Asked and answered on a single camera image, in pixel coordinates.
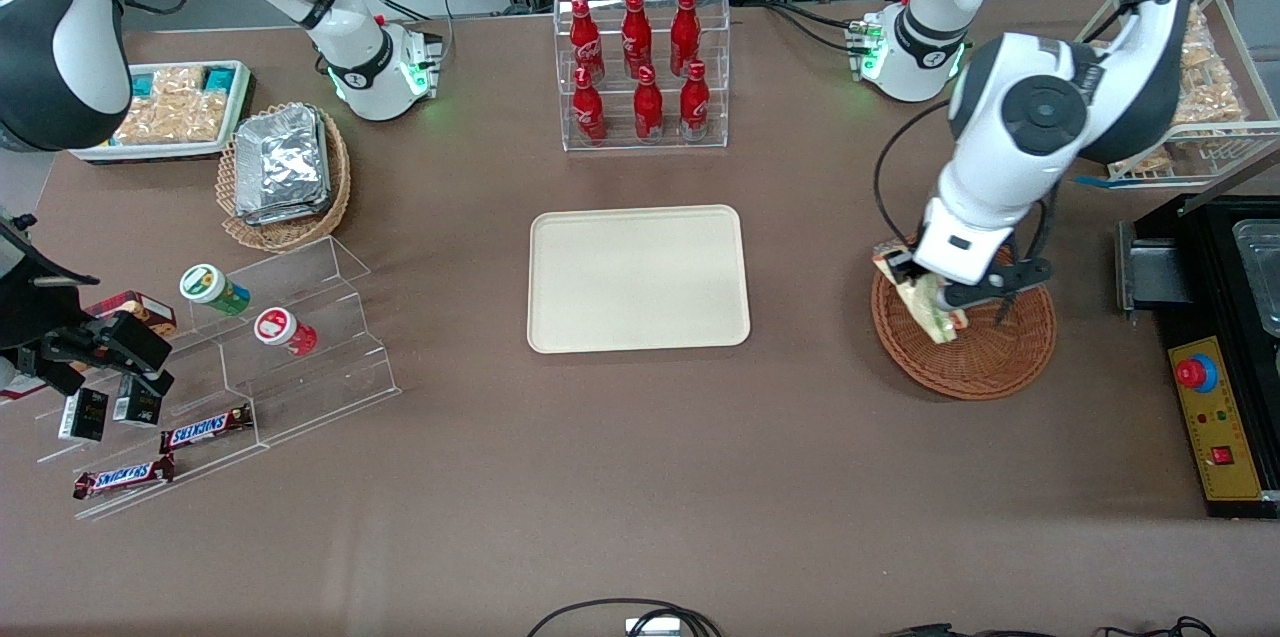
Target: red switch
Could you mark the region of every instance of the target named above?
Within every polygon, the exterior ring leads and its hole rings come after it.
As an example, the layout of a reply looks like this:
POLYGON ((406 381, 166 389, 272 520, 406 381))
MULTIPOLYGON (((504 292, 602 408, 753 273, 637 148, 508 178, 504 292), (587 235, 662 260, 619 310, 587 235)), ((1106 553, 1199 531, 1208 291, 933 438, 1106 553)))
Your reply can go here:
POLYGON ((1181 359, 1174 368, 1174 377, 1178 379, 1179 385, 1194 390, 1208 379, 1208 371, 1198 359, 1181 359))

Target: brown table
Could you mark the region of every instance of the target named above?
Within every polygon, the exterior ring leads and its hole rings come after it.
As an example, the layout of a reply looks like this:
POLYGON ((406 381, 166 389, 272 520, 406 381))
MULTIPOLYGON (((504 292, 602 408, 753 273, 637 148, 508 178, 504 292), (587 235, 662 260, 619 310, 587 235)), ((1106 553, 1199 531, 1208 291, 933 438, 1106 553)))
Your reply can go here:
MULTIPOLYGON (((1074 36, 1096 0, 996 0, 974 29, 1074 36)), ((832 13, 854 17, 861 6, 832 13)), ((736 637, 864 636, 936 620, 1083 636, 1199 615, 1274 634, 1280 533, 1202 518, 1152 322, 1115 315, 1110 228, 1166 194, 1065 185, 1050 257, 1061 336, 1029 390, 938 400, 870 326, 886 237, 872 162, 919 107, 833 50, 735 12, 732 146, 571 159, 545 19, 457 24, 442 98, 357 122, 297 29, 132 35, 133 60, 236 58, 255 104, 330 109, 356 189, 338 237, 371 265, 371 330, 404 394, 99 523, 33 464, 33 397, 0 409, 6 634, 522 636, 561 605, 654 596, 736 637), (730 203, 753 335, 733 349, 539 356, 525 344, 530 221, 549 210, 730 203)), ((886 175, 901 221, 951 151, 941 116, 886 175)), ((223 235, 210 162, 60 157, 37 238, 178 302, 223 235)), ((626 610, 548 634, 621 634, 626 610)))

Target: snickers bar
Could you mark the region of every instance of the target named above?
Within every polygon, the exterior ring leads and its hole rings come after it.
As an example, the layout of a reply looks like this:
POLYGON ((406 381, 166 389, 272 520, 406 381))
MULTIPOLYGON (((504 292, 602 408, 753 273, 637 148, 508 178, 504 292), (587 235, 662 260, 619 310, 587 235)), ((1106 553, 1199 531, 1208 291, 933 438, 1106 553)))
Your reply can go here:
POLYGON ((76 491, 72 496, 77 500, 96 498, 111 490, 132 490, 147 482, 173 482, 173 455, 164 455, 156 460, 146 460, 142 464, 125 467, 124 469, 111 469, 111 472, 86 472, 76 481, 76 491))
POLYGON ((253 411, 248 403, 238 408, 188 423, 186 427, 174 429, 172 432, 160 432, 160 454, 169 454, 179 446, 192 445, 201 440, 211 440, 224 432, 233 432, 237 429, 253 426, 253 411))

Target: red bottle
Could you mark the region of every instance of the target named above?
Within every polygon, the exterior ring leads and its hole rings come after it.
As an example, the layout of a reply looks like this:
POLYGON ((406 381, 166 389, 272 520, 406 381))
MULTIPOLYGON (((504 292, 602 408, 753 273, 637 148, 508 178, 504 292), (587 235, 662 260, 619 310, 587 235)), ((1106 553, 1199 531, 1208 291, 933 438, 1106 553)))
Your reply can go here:
POLYGON ((640 67, 653 64, 653 28, 644 13, 644 0, 627 0, 627 15, 622 18, 622 54, 632 81, 639 81, 640 67))
POLYGON ((594 148, 604 145, 608 128, 604 127, 604 101, 600 93, 591 86, 591 73, 586 67, 580 67, 573 72, 573 116, 577 118, 577 128, 586 136, 594 148))
POLYGON ((640 86, 636 87, 636 137, 644 145, 662 141, 662 91, 658 90, 658 70, 653 64, 641 64, 640 86))
POLYGON ((698 22, 698 0, 676 0, 680 9, 671 23, 671 73, 685 77, 689 63, 698 59, 698 40, 703 26, 698 22))
POLYGON ((604 82, 604 50, 600 49, 600 31, 591 19, 591 8, 586 0, 570 0, 573 5, 573 26, 568 31, 568 41, 573 43, 573 59, 577 67, 586 67, 593 82, 604 82))
POLYGON ((689 63, 689 81, 680 91, 680 136, 686 142, 700 142, 707 136, 707 104, 712 91, 705 77, 707 64, 701 59, 689 63))

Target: yellow control panel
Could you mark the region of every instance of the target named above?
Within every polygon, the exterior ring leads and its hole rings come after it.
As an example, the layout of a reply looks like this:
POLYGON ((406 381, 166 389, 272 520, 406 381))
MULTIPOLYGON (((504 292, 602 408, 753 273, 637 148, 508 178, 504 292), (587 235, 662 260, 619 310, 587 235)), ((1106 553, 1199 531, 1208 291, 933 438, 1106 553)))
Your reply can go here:
POLYGON ((1235 395, 1216 336, 1169 350, 1204 496, 1212 501, 1262 498, 1235 395))

